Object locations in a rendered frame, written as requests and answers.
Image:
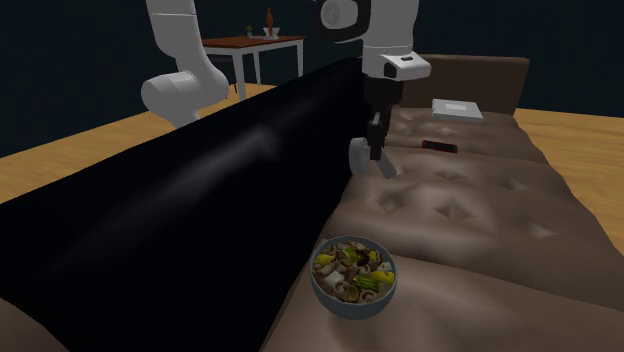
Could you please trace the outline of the white grey book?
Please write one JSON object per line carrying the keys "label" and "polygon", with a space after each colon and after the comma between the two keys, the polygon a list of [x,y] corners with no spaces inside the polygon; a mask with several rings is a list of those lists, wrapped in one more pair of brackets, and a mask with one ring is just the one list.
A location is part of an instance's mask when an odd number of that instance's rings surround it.
{"label": "white grey book", "polygon": [[484,117],[475,102],[456,100],[433,99],[432,117],[459,122],[484,122]]}

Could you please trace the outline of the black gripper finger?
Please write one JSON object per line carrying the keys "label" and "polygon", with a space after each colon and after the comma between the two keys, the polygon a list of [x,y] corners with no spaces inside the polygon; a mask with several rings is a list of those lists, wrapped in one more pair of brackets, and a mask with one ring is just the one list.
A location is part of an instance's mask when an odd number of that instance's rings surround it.
{"label": "black gripper finger", "polygon": [[370,159],[380,160],[385,138],[391,120],[391,110],[383,109],[373,113],[367,124],[367,142],[370,147]]}

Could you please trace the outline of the brown tufted sofa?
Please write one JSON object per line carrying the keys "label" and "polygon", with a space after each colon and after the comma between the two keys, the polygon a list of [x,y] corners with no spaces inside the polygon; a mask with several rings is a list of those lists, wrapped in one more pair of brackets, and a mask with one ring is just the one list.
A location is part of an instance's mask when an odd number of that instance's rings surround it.
{"label": "brown tufted sofa", "polygon": [[[624,255],[512,117],[524,59],[436,55],[353,175],[360,62],[321,68],[0,204],[0,301],[34,352],[624,352]],[[483,123],[432,117],[475,102]],[[423,140],[458,146],[447,153]],[[324,240],[385,248],[364,320],[318,300]]]}

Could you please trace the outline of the brown-topped white-legged table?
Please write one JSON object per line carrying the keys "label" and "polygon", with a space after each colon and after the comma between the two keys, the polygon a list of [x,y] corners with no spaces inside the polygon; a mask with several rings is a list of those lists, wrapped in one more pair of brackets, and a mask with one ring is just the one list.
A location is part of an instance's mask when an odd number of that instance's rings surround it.
{"label": "brown-topped white-legged table", "polygon": [[239,100],[245,100],[246,86],[244,77],[243,56],[252,54],[256,83],[261,84],[259,53],[264,51],[295,47],[297,50],[298,76],[304,75],[304,40],[306,36],[236,36],[224,38],[203,39],[202,45],[207,55],[222,55],[232,58],[236,78],[236,91]]}

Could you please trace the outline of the grey bowl of mixed food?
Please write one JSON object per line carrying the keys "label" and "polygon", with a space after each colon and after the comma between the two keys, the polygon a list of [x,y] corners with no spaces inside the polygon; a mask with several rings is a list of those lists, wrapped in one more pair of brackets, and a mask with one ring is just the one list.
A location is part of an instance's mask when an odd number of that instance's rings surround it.
{"label": "grey bowl of mixed food", "polygon": [[312,252],[308,272],[320,303],[349,320],[378,315],[391,301],[399,279],[390,253],[358,236],[322,241]]}

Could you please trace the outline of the grey round-headed tool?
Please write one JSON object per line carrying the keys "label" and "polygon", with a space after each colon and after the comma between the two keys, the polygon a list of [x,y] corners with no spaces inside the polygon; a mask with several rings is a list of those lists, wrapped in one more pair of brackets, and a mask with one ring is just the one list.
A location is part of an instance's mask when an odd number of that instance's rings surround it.
{"label": "grey round-headed tool", "polygon": [[[353,175],[364,174],[372,159],[370,158],[371,148],[364,137],[353,138],[349,145],[349,167]],[[397,170],[391,160],[381,148],[381,154],[376,160],[377,166],[386,179],[397,176]]]}

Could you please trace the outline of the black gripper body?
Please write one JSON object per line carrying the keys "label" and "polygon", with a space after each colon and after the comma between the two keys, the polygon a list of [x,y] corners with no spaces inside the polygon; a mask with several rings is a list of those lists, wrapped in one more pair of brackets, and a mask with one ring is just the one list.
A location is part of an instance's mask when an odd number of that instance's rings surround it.
{"label": "black gripper body", "polygon": [[384,78],[364,77],[364,100],[370,105],[371,113],[398,104],[403,95],[404,83]]}

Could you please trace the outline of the red black remote control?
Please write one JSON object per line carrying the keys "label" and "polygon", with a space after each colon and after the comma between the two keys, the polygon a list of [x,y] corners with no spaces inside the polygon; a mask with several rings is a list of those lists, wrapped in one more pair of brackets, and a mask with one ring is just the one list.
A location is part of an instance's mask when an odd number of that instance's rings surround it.
{"label": "red black remote control", "polygon": [[454,154],[458,152],[458,146],[455,144],[430,141],[430,140],[423,140],[421,147],[423,149],[430,149],[430,150],[436,150],[436,151],[454,153]]}

